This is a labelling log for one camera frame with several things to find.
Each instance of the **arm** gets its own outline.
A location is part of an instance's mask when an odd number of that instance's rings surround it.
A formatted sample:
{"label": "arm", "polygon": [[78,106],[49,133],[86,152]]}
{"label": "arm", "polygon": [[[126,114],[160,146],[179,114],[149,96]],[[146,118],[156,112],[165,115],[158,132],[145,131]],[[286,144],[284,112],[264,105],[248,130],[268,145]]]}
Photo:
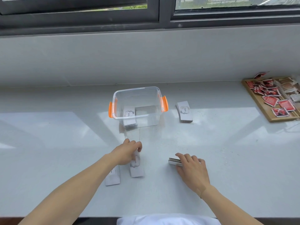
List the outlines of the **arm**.
{"label": "arm", "polygon": [[210,185],[206,164],[203,159],[189,154],[177,153],[183,167],[176,166],[184,183],[210,207],[222,225],[262,225],[248,213],[232,203]]}
{"label": "arm", "polygon": [[126,139],[111,153],[67,180],[51,192],[19,225],[68,225],[79,217],[99,185],[117,165],[125,165],[141,151],[142,143]]}

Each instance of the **white wall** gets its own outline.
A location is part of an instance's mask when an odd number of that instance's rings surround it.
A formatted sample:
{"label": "white wall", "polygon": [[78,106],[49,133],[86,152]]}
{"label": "white wall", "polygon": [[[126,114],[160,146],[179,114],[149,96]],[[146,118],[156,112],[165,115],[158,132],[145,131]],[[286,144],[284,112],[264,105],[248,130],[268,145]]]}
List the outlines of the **white wall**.
{"label": "white wall", "polygon": [[240,80],[299,72],[300,25],[0,38],[0,85]]}

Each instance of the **person's left hand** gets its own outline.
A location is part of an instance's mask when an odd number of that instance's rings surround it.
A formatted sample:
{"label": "person's left hand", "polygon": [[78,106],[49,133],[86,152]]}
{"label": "person's left hand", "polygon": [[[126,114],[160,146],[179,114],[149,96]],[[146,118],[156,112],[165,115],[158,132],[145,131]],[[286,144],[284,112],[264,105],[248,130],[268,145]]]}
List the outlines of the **person's left hand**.
{"label": "person's left hand", "polygon": [[138,150],[141,152],[142,143],[140,141],[135,142],[125,139],[123,144],[116,147],[110,154],[117,160],[118,165],[125,165],[131,160],[135,160],[134,152]]}

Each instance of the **forearm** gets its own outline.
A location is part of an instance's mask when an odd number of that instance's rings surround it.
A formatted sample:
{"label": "forearm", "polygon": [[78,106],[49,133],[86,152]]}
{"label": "forearm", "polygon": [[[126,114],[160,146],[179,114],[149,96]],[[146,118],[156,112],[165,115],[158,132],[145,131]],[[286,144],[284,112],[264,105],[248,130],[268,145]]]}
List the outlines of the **forearm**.
{"label": "forearm", "polygon": [[262,223],[224,197],[213,186],[207,188],[201,194],[201,197],[222,225],[262,225]]}
{"label": "forearm", "polygon": [[104,155],[96,163],[58,186],[20,225],[72,224],[116,165],[117,162],[110,154]]}

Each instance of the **person's left arm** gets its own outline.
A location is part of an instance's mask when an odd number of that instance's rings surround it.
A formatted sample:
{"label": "person's left arm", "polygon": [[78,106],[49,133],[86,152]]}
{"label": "person's left arm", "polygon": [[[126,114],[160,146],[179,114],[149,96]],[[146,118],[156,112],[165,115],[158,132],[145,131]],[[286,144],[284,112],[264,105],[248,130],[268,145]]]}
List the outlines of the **person's left arm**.
{"label": "person's left arm", "polygon": [[19,225],[71,225],[88,205],[99,185],[117,165],[125,165],[141,151],[142,143],[126,139],[111,153],[51,192]]}

